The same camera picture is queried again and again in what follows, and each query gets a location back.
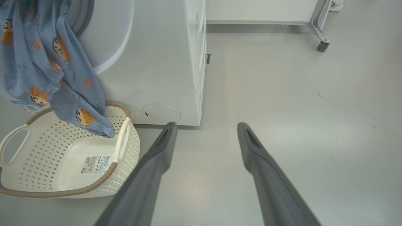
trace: woven basket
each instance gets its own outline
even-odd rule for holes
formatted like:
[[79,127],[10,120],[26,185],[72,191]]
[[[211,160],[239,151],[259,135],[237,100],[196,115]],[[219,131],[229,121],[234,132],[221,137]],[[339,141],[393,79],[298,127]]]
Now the woven basket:
[[[140,142],[123,104],[107,102],[105,116],[114,125],[113,139],[60,121],[51,108],[14,129],[0,144],[0,193],[37,198],[117,193],[138,163]],[[4,163],[5,146],[22,130],[27,131],[25,139]]]

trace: white sticker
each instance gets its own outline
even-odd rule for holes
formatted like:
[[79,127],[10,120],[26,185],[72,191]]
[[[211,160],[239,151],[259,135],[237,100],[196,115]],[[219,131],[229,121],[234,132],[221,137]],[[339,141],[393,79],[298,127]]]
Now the white sticker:
[[110,155],[90,156],[85,159],[81,174],[104,174],[107,171]]
[[20,108],[24,109],[30,115],[36,115],[36,113],[44,110],[41,107],[31,105],[31,103],[28,101],[11,101],[11,102],[19,106]]

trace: gray floor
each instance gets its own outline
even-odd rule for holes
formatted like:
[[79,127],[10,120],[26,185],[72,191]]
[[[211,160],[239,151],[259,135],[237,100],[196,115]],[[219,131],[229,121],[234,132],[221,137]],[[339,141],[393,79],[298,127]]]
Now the gray floor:
[[[263,225],[242,165],[240,121],[322,225],[400,225],[401,8],[398,0],[346,1],[326,22],[332,43],[325,53],[305,26],[209,27],[202,123],[179,129],[152,225]],[[2,130],[11,130],[3,120]],[[160,127],[137,130],[143,155]],[[0,195],[0,219],[7,226],[92,225],[110,200]]]

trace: caster wheel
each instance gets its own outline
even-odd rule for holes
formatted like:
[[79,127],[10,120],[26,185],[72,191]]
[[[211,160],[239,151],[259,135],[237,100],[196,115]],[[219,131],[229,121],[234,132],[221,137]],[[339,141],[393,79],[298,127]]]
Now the caster wheel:
[[317,50],[320,52],[324,52],[329,46],[329,43],[325,43],[325,42],[321,42],[318,47]]

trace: washing machine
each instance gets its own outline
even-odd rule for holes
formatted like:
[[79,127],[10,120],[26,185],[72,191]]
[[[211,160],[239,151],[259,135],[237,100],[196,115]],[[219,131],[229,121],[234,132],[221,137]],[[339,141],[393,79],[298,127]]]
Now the washing machine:
[[106,100],[156,125],[200,125],[205,20],[205,0],[72,0],[67,16]]

